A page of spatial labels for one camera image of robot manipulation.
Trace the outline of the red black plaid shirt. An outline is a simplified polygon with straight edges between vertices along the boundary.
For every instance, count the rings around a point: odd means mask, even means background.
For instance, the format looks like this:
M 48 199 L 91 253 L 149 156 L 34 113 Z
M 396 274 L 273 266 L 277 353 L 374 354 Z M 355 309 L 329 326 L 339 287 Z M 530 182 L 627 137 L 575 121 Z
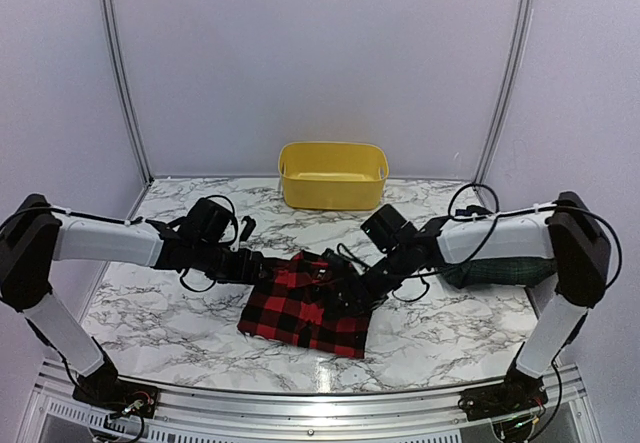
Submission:
M 288 260 L 268 258 L 274 274 L 256 283 L 237 330 L 287 345 L 362 359 L 372 312 L 346 308 L 348 279 L 357 271 L 334 270 L 321 255 L 300 251 Z

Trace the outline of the dark green plaid skirt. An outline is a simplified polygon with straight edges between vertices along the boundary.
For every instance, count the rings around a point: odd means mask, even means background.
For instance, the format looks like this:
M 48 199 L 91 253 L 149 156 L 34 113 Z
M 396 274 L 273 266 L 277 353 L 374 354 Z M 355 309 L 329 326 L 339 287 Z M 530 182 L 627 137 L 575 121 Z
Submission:
M 486 285 L 535 287 L 556 271 L 554 259 L 513 257 L 472 260 L 446 267 L 440 275 L 458 289 Z

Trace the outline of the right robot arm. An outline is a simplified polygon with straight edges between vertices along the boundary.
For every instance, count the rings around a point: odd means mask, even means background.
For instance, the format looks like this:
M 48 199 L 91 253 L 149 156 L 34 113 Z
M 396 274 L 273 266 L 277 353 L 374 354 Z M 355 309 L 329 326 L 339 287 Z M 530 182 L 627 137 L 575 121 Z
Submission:
M 416 228 L 386 204 L 361 226 L 382 253 L 339 294 L 343 309 L 371 310 L 410 278 L 440 276 L 461 288 L 532 287 L 557 283 L 529 339 L 507 370 L 495 401 L 515 411 L 534 394 L 534 382 L 577 335 L 588 312 L 618 279 L 620 239 L 574 192 L 541 205 L 504 212 L 470 206 Z

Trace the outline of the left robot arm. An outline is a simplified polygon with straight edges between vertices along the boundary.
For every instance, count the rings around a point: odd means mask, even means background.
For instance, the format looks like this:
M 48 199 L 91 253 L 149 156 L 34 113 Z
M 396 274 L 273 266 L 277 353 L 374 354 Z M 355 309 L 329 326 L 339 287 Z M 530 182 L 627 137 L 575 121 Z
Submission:
M 238 219 L 222 196 L 199 199 L 169 223 L 118 220 L 51 205 L 29 195 L 1 225 L 1 301 L 24 316 L 35 334 L 74 369 L 80 392 L 106 408 L 125 401 L 126 386 L 106 352 L 56 296 L 53 262 L 88 260 L 134 264 L 213 284 L 255 285 L 269 276 L 261 253 L 241 247 L 253 219 Z

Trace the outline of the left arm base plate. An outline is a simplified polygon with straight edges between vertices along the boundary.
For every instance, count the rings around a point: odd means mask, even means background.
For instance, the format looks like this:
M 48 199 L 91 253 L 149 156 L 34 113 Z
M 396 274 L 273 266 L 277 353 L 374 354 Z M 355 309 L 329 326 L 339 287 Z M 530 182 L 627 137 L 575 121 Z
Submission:
M 159 389 L 155 386 L 120 381 L 109 396 L 92 395 L 88 388 L 75 386 L 73 398 L 76 401 L 96 406 L 124 416 L 141 416 L 151 419 L 158 404 Z

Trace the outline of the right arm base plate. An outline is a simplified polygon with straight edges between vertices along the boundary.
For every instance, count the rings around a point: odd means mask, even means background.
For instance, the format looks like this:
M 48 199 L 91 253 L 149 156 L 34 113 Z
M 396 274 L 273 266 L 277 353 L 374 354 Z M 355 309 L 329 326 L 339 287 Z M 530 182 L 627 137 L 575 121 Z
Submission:
M 477 421 L 541 408 L 547 402 L 547 393 L 540 385 L 526 389 L 521 384 L 499 383 L 463 390 L 458 408 L 469 421 Z

